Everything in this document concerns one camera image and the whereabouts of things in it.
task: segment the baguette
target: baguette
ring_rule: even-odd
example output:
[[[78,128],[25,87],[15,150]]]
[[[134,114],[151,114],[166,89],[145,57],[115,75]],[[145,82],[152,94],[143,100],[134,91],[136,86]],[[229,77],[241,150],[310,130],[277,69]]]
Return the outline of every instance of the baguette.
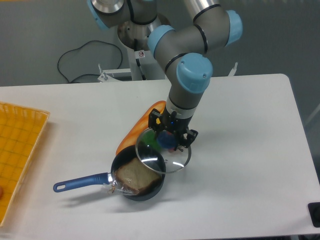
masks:
[[[157,101],[153,104],[139,119],[139,121],[133,126],[131,131],[125,136],[120,145],[118,146],[115,155],[118,155],[122,149],[129,147],[131,145],[135,145],[137,142],[137,138],[139,135],[148,128],[149,124],[149,114],[153,109],[157,109],[160,113],[162,113],[165,109],[166,101]]]

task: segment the pan lid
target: pan lid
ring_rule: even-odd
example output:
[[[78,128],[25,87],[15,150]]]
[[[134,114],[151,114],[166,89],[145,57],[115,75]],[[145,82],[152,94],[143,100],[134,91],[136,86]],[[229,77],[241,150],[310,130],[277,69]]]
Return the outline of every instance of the pan lid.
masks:
[[[191,147],[177,145],[172,133],[163,130],[157,134],[148,128],[138,137],[135,152],[139,160],[148,168],[160,174],[175,173],[183,169],[190,161]],[[165,163],[165,171],[153,166]]]

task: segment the blue object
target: blue object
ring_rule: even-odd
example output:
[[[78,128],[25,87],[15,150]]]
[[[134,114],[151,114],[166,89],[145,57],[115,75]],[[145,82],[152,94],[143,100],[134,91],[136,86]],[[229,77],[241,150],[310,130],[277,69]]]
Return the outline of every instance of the blue object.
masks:
[[[243,25],[240,16],[233,10],[226,11],[229,15],[230,19],[230,33],[229,33],[229,40],[226,44],[229,44],[237,41],[240,39],[242,32],[243,32]]]
[[[155,56],[155,50],[160,39],[171,30],[175,29],[170,25],[161,25],[150,33],[148,38],[148,46],[153,56]]]
[[[176,68],[180,85],[192,94],[201,94],[207,89],[213,72],[209,59],[199,53],[184,55]]]
[[[58,182],[55,185],[53,185],[53,191],[55,191],[56,193],[60,193],[60,192],[64,192],[72,189],[78,189],[78,188],[82,188],[90,185],[103,185],[103,184],[109,184],[107,172]]]
[[[160,132],[156,141],[163,149],[174,149],[178,146],[175,136],[168,131]]]
[[[86,3],[88,4],[90,12],[92,13],[94,20],[95,20],[96,24],[98,24],[99,28],[101,30],[108,30],[109,28],[101,21],[100,17],[98,16],[94,7],[92,6],[91,0],[87,0]]]

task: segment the green object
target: green object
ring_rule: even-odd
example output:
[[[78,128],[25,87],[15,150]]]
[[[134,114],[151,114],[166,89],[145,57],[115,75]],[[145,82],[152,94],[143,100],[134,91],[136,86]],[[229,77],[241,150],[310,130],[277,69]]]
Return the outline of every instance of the green object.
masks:
[[[158,152],[161,151],[161,146],[158,144],[156,139],[156,133],[154,131],[147,131],[142,136],[141,142],[144,143],[147,147],[152,148]]]

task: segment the hanging hole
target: hanging hole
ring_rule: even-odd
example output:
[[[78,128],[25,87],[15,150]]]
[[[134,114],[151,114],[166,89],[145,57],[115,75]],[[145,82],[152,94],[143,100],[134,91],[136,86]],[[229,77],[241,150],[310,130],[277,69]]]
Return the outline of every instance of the hanging hole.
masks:
[[[60,190],[60,189],[64,189],[65,187],[66,187],[66,185],[60,185],[60,186],[57,186],[56,189]]]

